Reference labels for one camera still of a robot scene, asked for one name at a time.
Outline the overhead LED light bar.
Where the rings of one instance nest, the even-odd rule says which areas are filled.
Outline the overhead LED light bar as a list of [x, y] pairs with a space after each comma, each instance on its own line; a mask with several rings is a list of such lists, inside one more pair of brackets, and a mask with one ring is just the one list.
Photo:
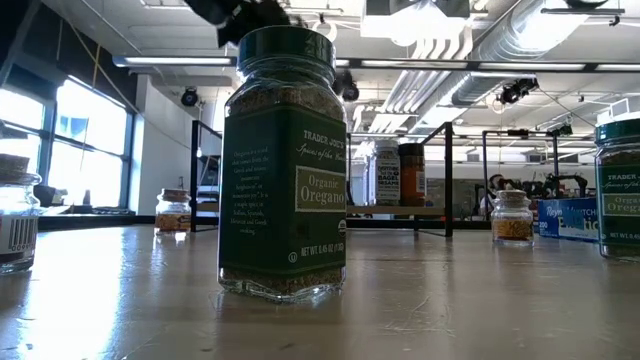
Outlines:
[[[117, 67], [235, 66], [234, 57], [114, 56]], [[640, 63], [338, 58], [338, 68], [470, 72], [640, 73]]]

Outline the blue plastic wrap box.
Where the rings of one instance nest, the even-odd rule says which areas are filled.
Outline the blue plastic wrap box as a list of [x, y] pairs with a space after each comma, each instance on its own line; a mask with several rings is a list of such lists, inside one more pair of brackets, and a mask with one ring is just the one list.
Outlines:
[[540, 200], [538, 233], [542, 237], [597, 243], [599, 230], [596, 199]]

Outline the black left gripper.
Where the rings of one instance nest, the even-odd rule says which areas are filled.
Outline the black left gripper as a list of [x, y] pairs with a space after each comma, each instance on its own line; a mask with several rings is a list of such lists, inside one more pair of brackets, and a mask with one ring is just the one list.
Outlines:
[[184, 0], [200, 18], [216, 29], [219, 48], [237, 46], [251, 31], [269, 26], [292, 25], [277, 0]]

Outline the person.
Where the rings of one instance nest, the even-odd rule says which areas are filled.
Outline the person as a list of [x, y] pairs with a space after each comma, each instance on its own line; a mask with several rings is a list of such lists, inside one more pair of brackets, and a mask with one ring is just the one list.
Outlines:
[[501, 182], [504, 176], [494, 174], [488, 179], [488, 187], [485, 189], [485, 195], [479, 203], [479, 214], [483, 217], [488, 216], [493, 210], [493, 200], [496, 198], [497, 192], [502, 190]]

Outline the large window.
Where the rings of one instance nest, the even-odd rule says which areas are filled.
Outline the large window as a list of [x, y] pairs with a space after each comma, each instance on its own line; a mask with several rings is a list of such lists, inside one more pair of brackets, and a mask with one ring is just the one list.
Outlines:
[[0, 87], [0, 153], [25, 158], [64, 205], [128, 205], [132, 127], [124, 104], [73, 76], [51, 99]]

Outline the silver ventilation duct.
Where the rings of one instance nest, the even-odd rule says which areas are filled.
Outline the silver ventilation duct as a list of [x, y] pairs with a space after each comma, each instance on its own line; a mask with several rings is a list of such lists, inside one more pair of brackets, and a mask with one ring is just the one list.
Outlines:
[[[448, 38], [422, 36], [414, 57], [507, 63], [540, 60], [587, 19], [563, 0], [517, 0], [479, 38], [473, 37], [469, 25], [456, 29]], [[453, 120], [506, 80], [504, 74], [404, 70], [368, 130], [393, 133], [412, 114], [418, 125]]]

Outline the white air vent unit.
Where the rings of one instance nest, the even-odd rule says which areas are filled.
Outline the white air vent unit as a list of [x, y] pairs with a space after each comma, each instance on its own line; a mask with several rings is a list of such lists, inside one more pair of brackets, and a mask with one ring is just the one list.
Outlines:
[[640, 96], [624, 98], [612, 103], [606, 111], [597, 116], [596, 125], [631, 119], [640, 119]]

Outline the green lid oregano jar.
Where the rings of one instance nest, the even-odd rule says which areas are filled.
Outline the green lid oregano jar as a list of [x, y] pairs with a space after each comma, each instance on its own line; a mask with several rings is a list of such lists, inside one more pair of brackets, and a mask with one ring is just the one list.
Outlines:
[[292, 25], [248, 33], [241, 86], [226, 103], [218, 281], [294, 302], [346, 278], [347, 128], [335, 49]]
[[596, 128], [600, 253], [640, 262], [640, 118]]

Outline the white lid bagel seasoning jar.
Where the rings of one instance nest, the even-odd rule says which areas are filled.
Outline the white lid bagel seasoning jar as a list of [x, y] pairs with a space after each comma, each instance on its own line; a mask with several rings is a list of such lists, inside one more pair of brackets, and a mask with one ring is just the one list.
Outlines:
[[379, 140], [374, 148], [374, 200], [379, 206], [400, 203], [400, 157], [394, 140]]

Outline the black lid spice jar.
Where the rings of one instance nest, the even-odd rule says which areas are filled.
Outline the black lid spice jar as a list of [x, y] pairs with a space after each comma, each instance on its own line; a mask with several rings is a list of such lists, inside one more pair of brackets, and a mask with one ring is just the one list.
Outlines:
[[424, 147], [404, 143], [398, 148], [401, 163], [400, 201], [402, 206], [425, 206]]

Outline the dark background monitor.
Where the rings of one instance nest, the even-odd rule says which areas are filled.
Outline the dark background monitor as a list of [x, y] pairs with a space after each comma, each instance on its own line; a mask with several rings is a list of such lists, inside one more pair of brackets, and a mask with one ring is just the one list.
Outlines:
[[220, 156], [202, 155], [198, 161], [198, 186], [217, 186], [220, 177]]

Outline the small cork lid glass jar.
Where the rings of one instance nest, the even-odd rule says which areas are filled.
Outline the small cork lid glass jar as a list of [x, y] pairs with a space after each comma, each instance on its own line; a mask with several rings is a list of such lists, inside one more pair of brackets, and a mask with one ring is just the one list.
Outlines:
[[28, 270], [34, 263], [42, 213], [27, 157], [0, 153], [0, 274]]
[[191, 229], [190, 201], [186, 190], [163, 188], [157, 196], [155, 235], [188, 233]]
[[490, 214], [494, 243], [532, 246], [534, 216], [531, 201], [522, 190], [500, 190], [493, 200]]

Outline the black background stand frame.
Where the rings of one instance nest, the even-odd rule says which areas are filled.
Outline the black background stand frame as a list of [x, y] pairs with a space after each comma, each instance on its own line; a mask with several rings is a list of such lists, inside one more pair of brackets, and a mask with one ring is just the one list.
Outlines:
[[494, 181], [488, 178], [488, 161], [486, 159], [487, 156], [487, 138], [489, 135], [496, 136], [506, 136], [508, 138], [517, 138], [520, 140], [529, 140], [531, 137], [538, 136], [542, 140], [550, 141], [552, 143], [552, 150], [554, 157], [552, 158], [553, 163], [553, 173], [554, 177], [559, 176], [559, 160], [558, 160], [558, 135], [552, 132], [541, 132], [541, 131], [529, 131], [526, 129], [510, 129], [510, 130], [484, 130], [481, 133], [482, 139], [482, 165], [483, 165], [483, 176], [484, 176], [484, 195], [482, 198], [477, 200], [477, 206], [479, 209], [479, 214], [483, 216], [483, 219], [488, 221], [490, 215], [490, 201], [493, 200], [493, 195], [497, 193], [498, 190], [505, 190], [510, 188], [512, 190], [522, 190], [523, 183], [515, 181], [510, 178], [504, 178], [502, 175], [498, 176], [497, 180], [497, 188], [491, 189], [490, 186], [494, 185]]

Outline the black track light cluster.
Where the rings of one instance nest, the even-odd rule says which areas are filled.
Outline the black track light cluster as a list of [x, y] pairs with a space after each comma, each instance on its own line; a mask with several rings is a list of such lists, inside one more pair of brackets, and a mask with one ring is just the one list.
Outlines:
[[515, 104], [538, 88], [539, 83], [536, 78], [517, 79], [502, 86], [497, 100], [503, 105]]

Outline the black metal table frame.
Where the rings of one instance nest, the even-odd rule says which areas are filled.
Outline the black metal table frame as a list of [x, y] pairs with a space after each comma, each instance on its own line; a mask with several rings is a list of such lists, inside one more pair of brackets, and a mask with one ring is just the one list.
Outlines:
[[[65, 231], [103, 227], [124, 227], [132, 225], [153, 225], [154, 216], [141, 215], [60, 215], [42, 216], [39, 219], [40, 231]], [[378, 220], [348, 218], [349, 229], [420, 229], [444, 230], [445, 222], [436, 220]]]

